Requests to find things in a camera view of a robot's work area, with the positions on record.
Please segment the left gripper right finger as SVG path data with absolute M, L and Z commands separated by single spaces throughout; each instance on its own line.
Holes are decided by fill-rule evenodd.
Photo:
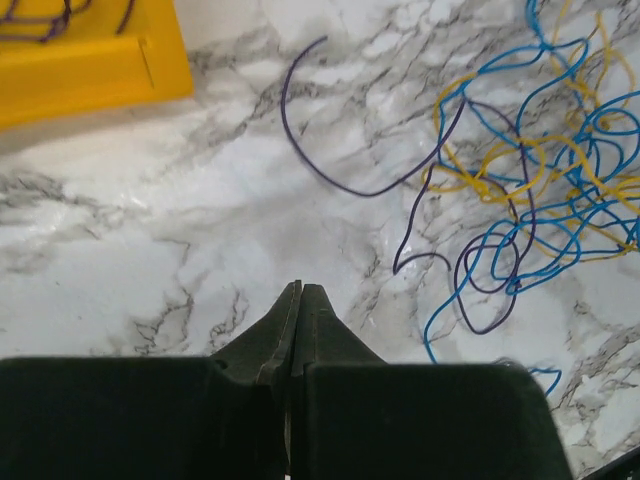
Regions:
M 503 364 L 388 364 L 303 288 L 292 368 L 295 479 L 568 479 L 545 395 Z

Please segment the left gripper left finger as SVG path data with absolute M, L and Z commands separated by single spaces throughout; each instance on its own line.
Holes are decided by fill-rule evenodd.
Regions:
M 1 363 L 5 479 L 281 479 L 300 282 L 210 356 Z

